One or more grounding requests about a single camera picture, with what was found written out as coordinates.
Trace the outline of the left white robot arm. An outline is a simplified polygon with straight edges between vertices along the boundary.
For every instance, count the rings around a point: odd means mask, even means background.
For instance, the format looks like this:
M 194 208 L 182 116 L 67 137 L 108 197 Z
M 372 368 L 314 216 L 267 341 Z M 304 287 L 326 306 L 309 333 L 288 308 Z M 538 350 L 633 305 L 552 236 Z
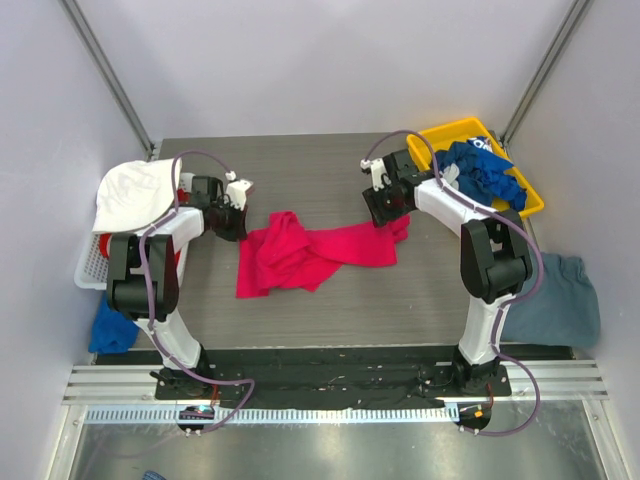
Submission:
M 169 206 L 141 231 L 111 236 L 106 283 L 108 306 L 132 321 L 159 351 L 166 384 L 178 381 L 190 398 L 205 397 L 213 372 L 204 347 L 189 332 L 178 310 L 183 248 L 211 231 L 221 239 L 247 238 L 248 197 L 253 183 L 233 172 L 227 183 L 211 176 L 192 176 L 187 201 L 170 181 Z

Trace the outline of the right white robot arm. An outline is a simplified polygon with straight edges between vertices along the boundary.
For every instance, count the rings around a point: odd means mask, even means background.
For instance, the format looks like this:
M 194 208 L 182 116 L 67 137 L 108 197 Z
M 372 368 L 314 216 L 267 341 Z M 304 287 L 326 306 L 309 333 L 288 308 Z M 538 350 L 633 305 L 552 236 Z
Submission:
M 360 169 L 371 179 L 363 197 L 376 227 L 420 212 L 459 238 L 460 276 L 470 301 L 453 354 L 451 385 L 465 395 L 484 393 L 485 385 L 498 376 L 499 343 L 510 303 L 533 273 L 520 215 L 475 202 L 443 175 L 420 171 L 406 151 L 363 159 Z

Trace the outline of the pink t shirt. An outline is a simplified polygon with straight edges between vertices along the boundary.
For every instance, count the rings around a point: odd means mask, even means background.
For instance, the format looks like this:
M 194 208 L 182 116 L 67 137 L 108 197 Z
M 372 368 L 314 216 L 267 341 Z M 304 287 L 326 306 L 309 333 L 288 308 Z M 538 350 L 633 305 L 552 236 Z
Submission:
M 291 211 L 240 243 L 236 296 L 267 296 L 273 289 L 316 291 L 342 266 L 383 268 L 397 263 L 396 245 L 408 238 L 404 216 L 377 228 L 372 222 L 322 230 L 305 228 Z

